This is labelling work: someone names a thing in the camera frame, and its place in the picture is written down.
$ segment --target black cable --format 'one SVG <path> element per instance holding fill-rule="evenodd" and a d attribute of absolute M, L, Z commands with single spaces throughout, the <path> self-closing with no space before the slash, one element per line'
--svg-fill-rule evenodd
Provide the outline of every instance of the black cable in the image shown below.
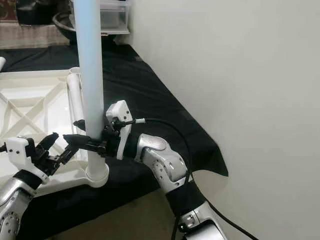
<path fill-rule="evenodd" d="M 192 155 L 191 155 L 191 150 L 190 150 L 191 148 L 190 148 L 185 136 L 180 132 L 180 130 L 175 125 L 173 125 L 172 123 L 170 123 L 168 121 L 165 121 L 165 120 L 162 120 L 162 119 L 157 119 L 157 118 L 145 118 L 144 120 L 145 120 L 146 123 L 154 122 L 154 123 L 161 123 L 161 124 L 167 125 L 167 126 L 171 127 L 172 129 L 174 129 L 180 135 L 180 137 L 183 139 L 183 141 L 185 143 L 185 146 L 187 148 L 187 152 L 188 152 L 188 160 L 185 161 L 185 165 L 187 167 L 186 178 L 185 178 L 185 181 L 184 181 L 184 184 L 183 184 L 183 185 L 185 185 L 188 182 L 188 179 L 190 178 L 190 176 L 192 176 L 192 178 L 193 178 L 193 174 L 192 174 L 192 171 L 191 171 L 191 166 L 192 166 Z M 136 123 L 136 120 L 134 119 L 132 121 L 125 122 L 124 126 L 125 125 L 129 125 L 129 124 L 135 124 L 135 123 Z M 235 224 L 234 222 L 229 220 L 226 216 L 224 216 L 218 209 L 216 209 L 212 205 L 212 203 L 210 201 L 208 201 L 208 199 L 206 197 L 205 197 L 205 200 L 209 203 L 209 205 L 212 208 L 212 210 L 220 218 L 222 218 L 224 221 L 226 221 L 229 225 L 231 225 L 232 227 L 234 227 L 235 229 L 237 229 L 238 231 L 240 231 L 241 233 L 246 235 L 248 238 L 250 238 L 252 240 L 259 240 L 258 238 L 253 236 L 251 233 L 249 233 L 248 231 L 244 230 L 242 227 L 238 226 L 237 224 Z M 179 215 L 177 215 L 177 217 L 175 218 L 175 221 L 174 221 L 171 240 L 175 240 L 176 239 L 176 233 L 177 233 L 177 230 L 178 230 L 179 219 L 180 219 L 180 217 L 179 217 Z"/>

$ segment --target black cloth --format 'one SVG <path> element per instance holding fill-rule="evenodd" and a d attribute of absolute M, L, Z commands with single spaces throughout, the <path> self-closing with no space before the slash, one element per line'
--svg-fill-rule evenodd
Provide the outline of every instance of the black cloth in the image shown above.
<path fill-rule="evenodd" d="M 3 72 L 61 70 L 79 66 L 77 46 L 0 50 L 7 62 Z M 102 49 L 104 107 L 126 100 L 134 118 L 160 118 L 176 125 L 191 146 L 192 170 L 205 169 L 228 176 L 217 144 L 200 127 L 152 69 L 129 45 Z M 187 158 L 174 130 L 159 124 L 137 124 L 133 133 L 165 138 Z M 86 185 L 33 199 L 23 215 L 19 239 L 44 239 L 92 220 L 141 197 L 159 186 L 152 172 L 132 159 L 106 158 L 110 174 L 101 188 Z"/>

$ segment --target floor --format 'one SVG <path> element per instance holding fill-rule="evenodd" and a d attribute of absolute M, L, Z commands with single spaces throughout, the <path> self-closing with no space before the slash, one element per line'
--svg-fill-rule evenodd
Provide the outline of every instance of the floor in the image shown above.
<path fill-rule="evenodd" d="M 52 239 L 169 240 L 173 224 L 174 215 L 167 200 L 157 190 Z"/>

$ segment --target white wall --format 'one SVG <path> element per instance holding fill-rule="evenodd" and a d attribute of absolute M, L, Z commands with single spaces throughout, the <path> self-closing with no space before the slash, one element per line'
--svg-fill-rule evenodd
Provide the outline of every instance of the white wall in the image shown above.
<path fill-rule="evenodd" d="M 320 239 L 320 1 L 133 0 L 130 27 L 222 150 L 205 195 L 261 240 Z"/>

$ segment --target black tablecloth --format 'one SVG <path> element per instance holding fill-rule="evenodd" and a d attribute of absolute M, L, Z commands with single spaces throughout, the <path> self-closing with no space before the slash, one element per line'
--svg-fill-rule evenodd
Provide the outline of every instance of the black tablecloth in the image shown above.
<path fill-rule="evenodd" d="M 3 72 L 62 70 L 79 66 L 76 46 L 0 50 L 7 62 Z M 216 143 L 182 107 L 129 45 L 102 51 L 104 107 L 126 100 L 134 118 L 161 118 L 172 122 L 191 146 L 192 169 L 228 175 Z M 134 133 L 165 138 L 171 148 L 187 157 L 186 146 L 170 128 L 158 124 L 132 126 Z M 100 188 L 86 185 L 33 199 L 23 215 L 19 239 L 44 239 L 94 219 L 141 197 L 159 186 L 152 172 L 132 159 L 106 158 L 110 174 Z"/>

